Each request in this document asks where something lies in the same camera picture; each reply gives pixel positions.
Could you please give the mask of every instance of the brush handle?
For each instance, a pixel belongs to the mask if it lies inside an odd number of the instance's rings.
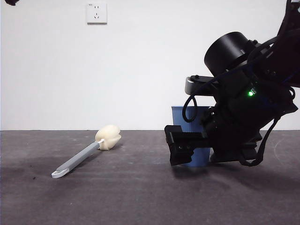
[[[96,151],[99,146],[100,144],[98,142],[90,144],[88,147],[86,147],[81,152],[77,153],[67,162],[58,167],[56,171],[52,173],[52,177],[59,178],[64,176],[65,174],[73,170],[76,166],[78,166],[78,164],[80,164],[83,160],[90,156],[94,151]]]

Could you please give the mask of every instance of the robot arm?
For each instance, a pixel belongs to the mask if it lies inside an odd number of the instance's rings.
[[[185,115],[190,100],[196,95],[213,96],[216,100],[216,105],[201,118],[205,134],[199,135],[214,150],[211,161],[240,161],[242,165],[253,166],[263,160],[264,146],[277,121],[298,109],[293,103],[295,91],[291,86],[300,87],[299,59],[300,2],[294,0],[287,1],[286,14],[275,38],[260,44],[232,32],[211,45],[204,62],[214,77],[196,75],[186,79],[185,91],[190,97],[182,112],[183,118],[190,122]],[[274,123],[256,154],[253,150],[261,139],[259,130],[272,120]],[[165,129],[172,165],[190,162],[193,154],[190,150],[176,157],[175,146],[188,146],[188,143],[182,145],[183,139],[178,145],[171,138],[178,136],[176,132],[172,127]],[[198,148],[206,147],[197,144]]]

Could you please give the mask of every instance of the gray handle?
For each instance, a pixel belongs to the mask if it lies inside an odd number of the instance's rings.
[[[63,171],[66,169],[69,169],[69,171],[73,170],[78,164],[80,164],[83,160],[85,160],[88,156],[90,156],[95,150],[99,148],[99,143],[94,142],[90,144],[88,147],[83,149],[78,154],[74,155],[72,158],[70,158],[67,162],[65,162],[63,165],[58,167],[56,171]]]

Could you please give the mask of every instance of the black bracket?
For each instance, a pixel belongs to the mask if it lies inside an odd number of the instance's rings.
[[[192,161],[192,155],[196,148],[211,148],[209,140],[204,137],[202,133],[182,132],[181,126],[167,125],[165,127],[166,142],[170,149],[170,163],[171,165],[179,165],[189,163]],[[213,163],[239,161],[242,154],[246,160],[256,158],[257,147],[256,142],[261,140],[258,133],[250,142],[243,144],[238,149],[230,149],[226,151],[217,151],[210,157]]]
[[[202,133],[182,132],[181,126],[166,126],[165,136],[170,149],[171,165],[191,162],[196,148],[210,148],[208,139]]]

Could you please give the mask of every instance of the green led light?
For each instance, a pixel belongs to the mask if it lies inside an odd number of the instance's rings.
[[[248,92],[248,96],[249,96],[249,97],[252,97],[253,95],[254,95],[253,92],[251,92],[251,91]]]

